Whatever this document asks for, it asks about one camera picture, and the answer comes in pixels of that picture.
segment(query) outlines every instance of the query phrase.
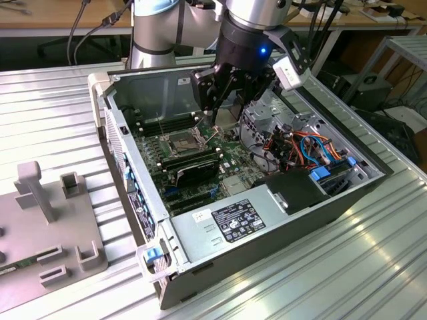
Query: sticker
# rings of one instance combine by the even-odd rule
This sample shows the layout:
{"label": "sticker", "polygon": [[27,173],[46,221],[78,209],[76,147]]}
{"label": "sticker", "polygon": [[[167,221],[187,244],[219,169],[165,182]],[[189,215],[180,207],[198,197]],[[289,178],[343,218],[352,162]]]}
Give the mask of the sticker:
{"label": "sticker", "polygon": [[178,85],[188,85],[190,83],[189,78],[178,79]]}
{"label": "sticker", "polygon": [[214,211],[212,217],[230,243],[266,227],[248,199]]}
{"label": "sticker", "polygon": [[[160,271],[165,270],[167,267],[168,267],[167,266],[167,260],[165,257],[162,257],[160,259],[156,259],[153,261],[153,268],[154,268],[154,271],[156,273],[159,273]],[[164,278],[160,279],[159,284],[160,284],[160,287],[162,289],[165,288],[167,286],[166,278],[164,277]]]}
{"label": "sticker", "polygon": [[130,203],[135,211],[135,215],[138,218],[139,224],[142,226],[142,230],[147,239],[154,239],[155,225],[150,223],[151,217],[145,203],[142,203],[142,197],[136,192],[127,195]]}
{"label": "sticker", "polygon": [[4,270],[0,271],[0,275],[5,275],[6,273],[12,272],[14,270],[16,270],[15,267],[10,267],[10,268],[4,269]]}
{"label": "sticker", "polygon": [[196,223],[202,222],[206,219],[209,219],[210,217],[212,217],[210,209],[204,209],[202,211],[193,213],[193,219]]}

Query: metal shelf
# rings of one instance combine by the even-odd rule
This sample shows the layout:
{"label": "metal shelf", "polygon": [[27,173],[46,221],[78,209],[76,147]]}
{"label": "metal shelf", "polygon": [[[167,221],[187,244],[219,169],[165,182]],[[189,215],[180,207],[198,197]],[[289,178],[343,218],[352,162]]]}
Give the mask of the metal shelf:
{"label": "metal shelf", "polygon": [[[415,64],[420,69],[427,71],[427,37],[423,35],[416,36],[400,36],[400,37],[385,37],[378,48],[375,50],[374,54],[365,64],[363,70],[359,73],[356,80],[353,82],[351,87],[348,89],[347,93],[344,95],[342,101],[348,103],[353,97],[359,86],[362,84],[363,80],[366,78],[368,73],[372,70],[375,63],[381,58],[382,54],[386,49],[393,50],[396,54],[401,57],[409,60],[411,63]],[[395,59],[389,60],[387,65],[384,67],[385,72],[381,72],[381,75],[385,75],[389,70],[391,70],[392,65],[396,62]],[[416,100],[423,92],[427,90],[427,83],[422,86],[422,88],[417,91],[412,97],[411,101]]]}
{"label": "metal shelf", "polygon": [[[44,181],[61,172],[84,175],[110,263],[106,271],[0,318],[425,318],[427,176],[314,78],[306,89],[389,164],[394,176],[336,222],[161,311],[134,258],[135,243],[97,140],[87,92],[90,73],[118,69],[123,65],[0,73],[0,192],[13,189],[13,168],[25,159],[40,162]],[[295,93],[286,97],[299,111],[308,108]]]}

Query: psu label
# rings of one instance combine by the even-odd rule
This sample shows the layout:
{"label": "psu label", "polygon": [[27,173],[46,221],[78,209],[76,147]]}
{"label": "psu label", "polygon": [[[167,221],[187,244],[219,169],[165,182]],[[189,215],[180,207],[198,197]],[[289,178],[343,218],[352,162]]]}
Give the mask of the psu label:
{"label": "psu label", "polygon": [[214,211],[212,217],[230,243],[266,227],[248,199]]}

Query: blue latch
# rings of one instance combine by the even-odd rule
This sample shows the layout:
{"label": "blue latch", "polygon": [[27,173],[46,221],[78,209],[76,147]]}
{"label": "blue latch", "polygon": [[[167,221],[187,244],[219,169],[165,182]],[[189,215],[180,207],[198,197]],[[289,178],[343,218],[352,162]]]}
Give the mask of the blue latch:
{"label": "blue latch", "polygon": [[129,179],[130,178],[130,174],[131,174],[131,168],[130,167],[126,167],[125,168],[125,179]]}
{"label": "blue latch", "polygon": [[314,181],[320,180],[321,178],[329,175],[331,175],[331,173],[325,167],[318,167],[312,170],[312,177]]}
{"label": "blue latch", "polygon": [[147,261],[147,263],[151,263],[154,260],[160,259],[161,257],[163,257],[163,250],[161,247],[154,247],[144,252],[144,259]]}
{"label": "blue latch", "polygon": [[353,158],[353,157],[348,157],[348,158],[347,158],[347,162],[348,162],[348,164],[349,164],[349,165],[351,165],[352,167],[354,167],[354,166],[357,164],[356,159],[355,159],[355,158]]}

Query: green circuit board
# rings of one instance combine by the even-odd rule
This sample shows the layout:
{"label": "green circuit board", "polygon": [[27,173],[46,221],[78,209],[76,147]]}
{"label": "green circuit board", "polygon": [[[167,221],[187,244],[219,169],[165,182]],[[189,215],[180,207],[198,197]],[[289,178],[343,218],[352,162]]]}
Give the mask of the green circuit board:
{"label": "green circuit board", "polygon": [[[252,183],[265,176],[250,154],[235,138],[236,129],[217,130],[200,123],[197,127],[164,135],[133,137],[157,190],[171,215],[179,215],[208,203],[249,189]],[[159,162],[179,159],[200,151],[220,148],[218,174],[207,181],[184,188],[174,186],[176,170],[163,172]]]}

